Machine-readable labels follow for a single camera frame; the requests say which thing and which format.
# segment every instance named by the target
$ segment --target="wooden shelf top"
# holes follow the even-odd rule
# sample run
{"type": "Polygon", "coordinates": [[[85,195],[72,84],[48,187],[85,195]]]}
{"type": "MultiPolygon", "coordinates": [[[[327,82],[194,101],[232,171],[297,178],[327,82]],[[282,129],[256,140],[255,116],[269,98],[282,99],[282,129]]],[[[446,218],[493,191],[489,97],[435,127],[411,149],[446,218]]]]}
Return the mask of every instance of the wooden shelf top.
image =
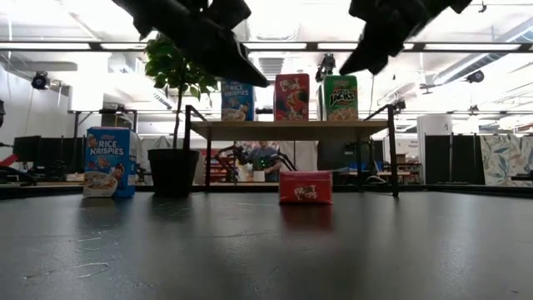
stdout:
{"type": "Polygon", "coordinates": [[[191,129],[212,141],[317,141],[367,139],[387,128],[387,121],[192,122],[191,129]]]}

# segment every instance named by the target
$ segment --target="green cereal box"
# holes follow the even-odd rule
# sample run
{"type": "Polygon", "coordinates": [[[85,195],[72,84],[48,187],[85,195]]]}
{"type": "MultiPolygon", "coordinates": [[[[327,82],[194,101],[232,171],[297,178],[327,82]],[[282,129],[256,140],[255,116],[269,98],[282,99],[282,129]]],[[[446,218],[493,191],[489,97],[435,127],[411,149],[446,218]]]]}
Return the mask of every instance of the green cereal box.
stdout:
{"type": "Polygon", "coordinates": [[[327,121],[356,121],[357,78],[355,76],[326,76],[323,83],[324,108],[327,121]]]}

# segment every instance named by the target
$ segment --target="black plant pot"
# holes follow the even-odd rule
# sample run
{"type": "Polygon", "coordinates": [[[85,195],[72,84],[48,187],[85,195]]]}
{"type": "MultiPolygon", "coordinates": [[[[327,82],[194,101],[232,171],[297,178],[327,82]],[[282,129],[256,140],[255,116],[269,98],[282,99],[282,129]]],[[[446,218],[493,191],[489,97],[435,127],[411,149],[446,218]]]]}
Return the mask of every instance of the black plant pot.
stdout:
{"type": "Polygon", "coordinates": [[[182,149],[148,150],[156,195],[185,197],[192,190],[200,153],[182,149]]]}

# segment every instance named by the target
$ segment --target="cereal box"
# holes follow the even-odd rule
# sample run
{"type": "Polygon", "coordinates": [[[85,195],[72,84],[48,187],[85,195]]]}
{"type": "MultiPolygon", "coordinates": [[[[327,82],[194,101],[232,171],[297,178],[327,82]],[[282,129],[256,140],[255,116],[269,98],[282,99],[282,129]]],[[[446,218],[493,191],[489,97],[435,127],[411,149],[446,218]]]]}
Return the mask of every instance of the cereal box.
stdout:
{"type": "Polygon", "coordinates": [[[276,121],[307,121],[309,119],[309,75],[276,75],[274,91],[276,121]]]}
{"type": "Polygon", "coordinates": [[[137,135],[118,127],[87,130],[84,197],[132,197],[135,194],[137,135]]]}
{"type": "Polygon", "coordinates": [[[253,121],[253,86],[222,80],[222,121],[253,121]]]}
{"type": "Polygon", "coordinates": [[[280,203],[331,204],[333,189],[330,171],[280,172],[280,203]]]}
{"type": "Polygon", "coordinates": [[[323,83],[327,121],[356,121],[357,78],[355,76],[326,76],[323,83]]]}

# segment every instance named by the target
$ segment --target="green leaves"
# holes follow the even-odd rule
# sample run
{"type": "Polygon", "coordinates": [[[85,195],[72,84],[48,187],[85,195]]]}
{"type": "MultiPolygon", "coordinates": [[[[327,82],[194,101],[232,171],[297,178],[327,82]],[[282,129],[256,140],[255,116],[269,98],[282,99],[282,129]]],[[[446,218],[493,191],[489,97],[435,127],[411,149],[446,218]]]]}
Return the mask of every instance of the green leaves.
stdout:
{"type": "Polygon", "coordinates": [[[218,90],[218,81],[207,73],[201,66],[187,59],[187,56],[168,37],[162,34],[150,40],[145,48],[148,63],[145,74],[153,77],[155,88],[178,88],[183,84],[182,91],[190,89],[191,95],[198,100],[202,94],[211,95],[211,91],[218,90]],[[185,68],[185,80],[182,82],[182,70],[185,68]]]}
{"type": "Polygon", "coordinates": [[[190,90],[191,90],[191,95],[192,95],[193,97],[196,97],[196,98],[198,99],[198,101],[200,101],[200,96],[201,96],[201,94],[200,94],[200,92],[198,91],[198,89],[197,89],[196,87],[191,86],[191,89],[190,89],[190,90]]]}

